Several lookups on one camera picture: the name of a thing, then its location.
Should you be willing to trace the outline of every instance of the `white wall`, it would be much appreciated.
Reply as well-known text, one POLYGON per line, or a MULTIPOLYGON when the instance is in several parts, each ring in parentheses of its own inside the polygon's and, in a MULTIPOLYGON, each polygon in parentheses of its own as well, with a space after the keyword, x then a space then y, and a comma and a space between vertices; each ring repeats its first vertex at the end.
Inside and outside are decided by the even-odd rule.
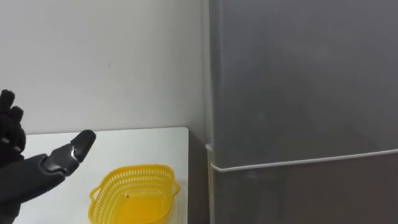
POLYGON ((0 88, 28 133, 188 126, 203 138, 199 0, 0 2, 0 88))

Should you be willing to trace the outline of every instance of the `refrigerator door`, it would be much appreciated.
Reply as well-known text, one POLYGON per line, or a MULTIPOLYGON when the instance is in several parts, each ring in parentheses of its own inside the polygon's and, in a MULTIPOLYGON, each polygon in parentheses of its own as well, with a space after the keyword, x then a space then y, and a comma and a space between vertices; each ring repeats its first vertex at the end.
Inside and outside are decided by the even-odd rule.
POLYGON ((396 154, 213 171, 214 224, 396 224, 396 154))
POLYGON ((398 148, 398 2, 210 0, 214 165, 398 148))

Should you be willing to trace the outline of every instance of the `basket handle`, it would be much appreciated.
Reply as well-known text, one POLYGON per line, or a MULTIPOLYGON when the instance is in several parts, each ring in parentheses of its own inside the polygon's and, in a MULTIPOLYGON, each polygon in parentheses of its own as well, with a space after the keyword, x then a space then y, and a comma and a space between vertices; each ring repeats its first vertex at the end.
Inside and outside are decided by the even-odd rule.
POLYGON ((173 193, 173 197, 174 197, 175 195, 177 195, 180 192, 180 185, 176 181, 174 181, 173 186, 174 186, 174 191, 175 191, 173 193))
POLYGON ((91 200, 91 202, 94 202, 94 201, 95 201, 94 194, 97 193, 97 191, 98 191, 100 188, 101 188, 101 186, 97 186, 96 188, 94 188, 94 189, 90 192, 90 200, 91 200))

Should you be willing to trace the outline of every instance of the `refrigerator door seam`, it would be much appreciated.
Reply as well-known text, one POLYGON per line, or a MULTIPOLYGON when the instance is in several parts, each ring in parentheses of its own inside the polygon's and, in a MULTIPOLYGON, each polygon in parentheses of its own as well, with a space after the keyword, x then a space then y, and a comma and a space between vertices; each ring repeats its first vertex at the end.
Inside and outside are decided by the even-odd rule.
POLYGON ((240 171, 240 170, 251 170, 251 169, 261 169, 267 167, 279 167, 279 166, 291 166, 291 165, 299 165, 299 164, 309 164, 309 163, 316 163, 316 162, 330 162, 330 161, 339 161, 345 159, 357 159, 363 157, 371 157, 371 156, 382 156, 388 154, 398 153, 398 149, 391 149, 386 151, 379 151, 379 152, 369 152, 369 153, 361 153, 361 154, 353 154, 347 156, 333 156, 333 157, 324 157, 318 159, 302 159, 297 161, 286 161, 286 162, 271 162, 267 164, 256 164, 256 165, 248 165, 248 166, 238 166, 238 167, 229 167, 229 168, 220 168, 211 163, 211 166, 214 170, 218 172, 233 172, 233 171, 240 171))

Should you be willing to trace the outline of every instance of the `yellow plastic basket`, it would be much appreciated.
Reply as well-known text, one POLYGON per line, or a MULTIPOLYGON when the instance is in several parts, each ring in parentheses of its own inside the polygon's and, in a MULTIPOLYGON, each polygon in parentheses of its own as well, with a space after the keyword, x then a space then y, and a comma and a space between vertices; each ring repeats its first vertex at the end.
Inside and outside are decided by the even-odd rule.
POLYGON ((93 224, 163 224, 179 191, 168 166, 121 167, 91 191, 88 218, 93 224))

